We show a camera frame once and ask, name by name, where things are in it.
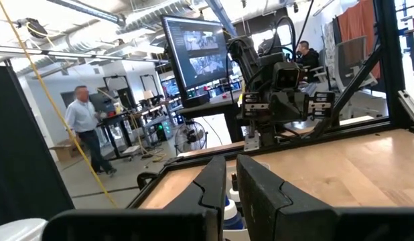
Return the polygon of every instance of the monitor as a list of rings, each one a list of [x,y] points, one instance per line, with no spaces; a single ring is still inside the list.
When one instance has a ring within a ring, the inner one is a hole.
[[[226,77],[226,61],[228,73],[232,74],[221,23],[174,16],[162,18],[186,90]]]

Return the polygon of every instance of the black cable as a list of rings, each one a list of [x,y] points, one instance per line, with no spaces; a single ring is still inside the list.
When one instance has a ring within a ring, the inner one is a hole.
[[[258,70],[258,72],[253,74],[253,76],[250,78],[250,80],[246,83],[246,86],[247,86],[248,89],[250,89],[250,84],[252,84],[253,80],[255,80],[255,78],[257,76],[259,76],[259,74],[261,74],[264,69],[265,69],[265,67],[262,67]]]
[[[305,26],[307,25],[307,21],[308,21],[309,13],[312,11],[313,4],[314,4],[314,0],[312,0],[312,2],[311,2],[311,3],[310,3],[310,5],[309,5],[309,9],[308,9],[307,15],[306,15],[305,20],[304,20],[304,22],[303,22],[303,26],[302,26],[301,34],[299,35],[298,42],[296,43],[296,45],[298,45],[298,44],[299,44],[299,42],[301,41],[302,34],[303,34],[303,31],[305,30]]]
[[[230,88],[230,92],[231,92],[231,100],[232,100],[232,104],[234,104],[234,96],[232,95],[232,86],[229,80],[229,70],[228,70],[228,54],[229,54],[229,49],[227,49],[226,51],[226,57],[225,57],[225,68],[226,68],[226,81],[228,82],[229,88]]]
[[[202,119],[207,123],[207,125],[213,130],[214,134],[216,134],[216,136],[219,138],[220,144],[223,145],[222,139],[220,139],[218,133],[213,129],[212,125],[210,125],[210,123],[208,123],[204,117],[202,117]]]
[[[244,45],[247,45],[243,40],[241,40],[241,39],[234,39],[234,40],[232,40],[230,43],[229,43],[229,47],[228,47],[228,49],[226,50],[226,56],[225,56],[225,68],[226,68],[226,80],[227,80],[227,82],[228,82],[228,85],[229,85],[229,88],[230,88],[230,93],[231,93],[231,101],[232,101],[232,105],[235,103],[235,101],[234,101],[234,95],[232,94],[232,86],[231,86],[231,83],[230,83],[230,80],[229,80],[229,69],[228,69],[228,61],[229,61],[229,59],[228,59],[228,54],[229,54],[229,50],[231,49],[231,46],[233,45],[233,44],[235,44],[236,42],[241,42],[241,43],[243,43]]]
[[[259,88],[257,88],[256,92],[261,92],[264,88],[269,87],[271,85],[272,81],[268,80],[265,83],[263,83]]]
[[[281,48],[281,49],[284,49],[284,50],[287,50],[287,51],[289,51],[291,54],[292,54],[292,56],[293,56],[293,50],[292,49],[290,49],[290,48],[288,48],[288,47],[286,47],[286,46],[276,46],[276,47],[274,47],[273,49],[276,49],[276,48]]]
[[[272,50],[273,50],[273,48],[274,48],[275,39],[276,39],[276,38],[277,38],[277,36],[279,35],[279,33],[277,33],[277,28],[279,27],[280,23],[281,23],[283,20],[287,20],[287,22],[289,23],[289,26],[290,26],[290,28],[291,28],[291,36],[292,36],[292,50],[293,50],[293,53],[296,53],[296,44],[295,44],[295,39],[296,39],[296,36],[295,36],[295,26],[294,26],[294,24],[293,24],[293,22],[292,22],[292,19],[291,19],[290,17],[288,17],[288,16],[283,16],[283,17],[281,17],[281,18],[279,19],[279,21],[277,21],[277,23],[274,25],[274,29],[273,29],[273,33],[274,33],[274,36],[273,36],[273,42],[271,43],[271,46],[269,47],[269,50],[267,51],[267,53],[266,53],[266,54],[271,54],[271,51],[272,51]]]

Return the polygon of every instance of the cardboard box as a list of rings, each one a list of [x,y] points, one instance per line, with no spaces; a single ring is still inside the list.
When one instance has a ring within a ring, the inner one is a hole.
[[[78,139],[78,143],[83,149],[80,139]],[[70,139],[59,142],[55,147],[51,147],[50,150],[55,151],[59,161],[69,161],[73,157],[80,155],[78,148]]]

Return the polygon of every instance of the wooden workbench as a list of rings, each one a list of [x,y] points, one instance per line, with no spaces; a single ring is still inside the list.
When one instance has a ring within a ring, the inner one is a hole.
[[[414,134],[394,130],[253,157],[332,206],[414,206]],[[228,161],[228,166],[235,161]],[[203,166],[169,172],[140,208],[163,208]]]

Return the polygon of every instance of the person sitting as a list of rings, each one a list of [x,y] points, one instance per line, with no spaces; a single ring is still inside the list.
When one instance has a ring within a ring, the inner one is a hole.
[[[312,48],[309,48],[307,41],[301,41],[298,46],[298,52],[301,53],[301,57],[298,64],[302,64],[303,67],[307,67],[307,82],[317,82],[318,79],[314,77],[315,72],[310,70],[319,67],[319,53]]]

